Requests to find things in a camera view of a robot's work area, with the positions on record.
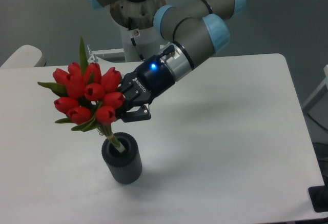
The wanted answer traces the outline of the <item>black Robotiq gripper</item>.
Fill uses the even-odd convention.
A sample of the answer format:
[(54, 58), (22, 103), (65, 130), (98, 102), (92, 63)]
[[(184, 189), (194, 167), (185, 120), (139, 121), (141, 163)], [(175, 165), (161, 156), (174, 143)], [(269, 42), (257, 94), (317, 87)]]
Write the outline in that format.
[(125, 97), (123, 107), (116, 110), (117, 119), (125, 123), (151, 119), (148, 104), (175, 84), (174, 76), (164, 62), (164, 56), (153, 55), (133, 72), (125, 74), (117, 88), (117, 92)]

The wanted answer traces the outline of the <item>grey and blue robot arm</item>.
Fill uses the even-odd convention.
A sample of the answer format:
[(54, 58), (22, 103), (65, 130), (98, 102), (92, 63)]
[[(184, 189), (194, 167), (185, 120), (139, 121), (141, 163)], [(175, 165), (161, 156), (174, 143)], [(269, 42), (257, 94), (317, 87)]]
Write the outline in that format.
[(116, 117), (148, 120), (149, 105), (230, 41), (225, 20), (241, 13), (246, 0), (196, 0), (184, 8), (165, 0), (89, 0), (109, 7), (121, 33), (127, 62), (140, 62), (122, 80), (124, 104)]

